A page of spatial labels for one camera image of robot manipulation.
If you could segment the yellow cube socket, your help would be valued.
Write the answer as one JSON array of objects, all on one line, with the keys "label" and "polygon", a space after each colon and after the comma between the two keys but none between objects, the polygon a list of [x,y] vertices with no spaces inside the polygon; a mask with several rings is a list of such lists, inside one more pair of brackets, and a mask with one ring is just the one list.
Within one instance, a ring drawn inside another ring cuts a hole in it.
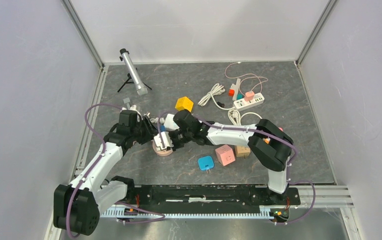
[{"label": "yellow cube socket", "polygon": [[175,109],[177,111],[188,110],[192,111],[194,103],[186,96],[179,98],[175,104]]}]

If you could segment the light blue plug adapter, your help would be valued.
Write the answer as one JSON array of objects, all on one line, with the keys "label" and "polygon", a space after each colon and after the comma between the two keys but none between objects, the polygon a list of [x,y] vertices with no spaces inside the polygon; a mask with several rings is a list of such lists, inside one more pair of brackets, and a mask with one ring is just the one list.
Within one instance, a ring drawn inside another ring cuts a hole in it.
[{"label": "light blue plug adapter", "polygon": [[206,171],[207,173],[211,172],[211,169],[214,167],[214,161],[211,156],[203,156],[197,160],[198,167],[201,171]]}]

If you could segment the pink cube socket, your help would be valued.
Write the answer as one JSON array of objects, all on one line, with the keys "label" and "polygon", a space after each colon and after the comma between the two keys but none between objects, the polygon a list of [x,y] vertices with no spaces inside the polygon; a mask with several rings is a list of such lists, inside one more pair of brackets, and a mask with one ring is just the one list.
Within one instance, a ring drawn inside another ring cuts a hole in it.
[{"label": "pink cube socket", "polygon": [[222,166],[227,166],[236,160],[233,149],[227,144],[216,148],[215,153]]}]

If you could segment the tan dragon cube socket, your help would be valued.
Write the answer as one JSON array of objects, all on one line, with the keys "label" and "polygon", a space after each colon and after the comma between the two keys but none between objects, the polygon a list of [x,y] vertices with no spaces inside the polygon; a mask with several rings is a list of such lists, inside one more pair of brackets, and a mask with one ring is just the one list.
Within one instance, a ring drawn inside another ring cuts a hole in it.
[{"label": "tan dragon cube socket", "polygon": [[246,158],[251,154],[251,150],[246,146],[235,146],[235,155],[238,158]]}]

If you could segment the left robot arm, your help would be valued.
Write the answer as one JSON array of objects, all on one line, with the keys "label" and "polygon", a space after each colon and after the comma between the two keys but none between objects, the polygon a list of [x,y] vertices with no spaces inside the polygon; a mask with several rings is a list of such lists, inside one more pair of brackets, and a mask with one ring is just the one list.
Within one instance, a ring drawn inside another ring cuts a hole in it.
[{"label": "left robot arm", "polygon": [[69,184],[60,184],[54,191],[53,225],[78,235],[91,235],[100,216],[121,200],[135,200],[133,180],[116,176],[101,188],[108,173],[135,143],[145,144],[157,134],[148,116],[135,110],[122,110],[118,123],[101,138],[95,157]]}]

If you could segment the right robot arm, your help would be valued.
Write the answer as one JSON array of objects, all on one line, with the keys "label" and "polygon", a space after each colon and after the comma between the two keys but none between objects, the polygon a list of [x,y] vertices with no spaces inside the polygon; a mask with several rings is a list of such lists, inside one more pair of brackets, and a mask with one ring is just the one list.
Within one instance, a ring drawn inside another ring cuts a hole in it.
[{"label": "right robot arm", "polygon": [[268,170],[267,196],[274,204],[282,203],[288,196],[288,163],[297,155],[294,141],[268,119],[250,125],[229,125],[205,121],[188,110],[174,114],[174,128],[167,128],[173,148],[188,142],[201,146],[248,147],[258,161]]}]

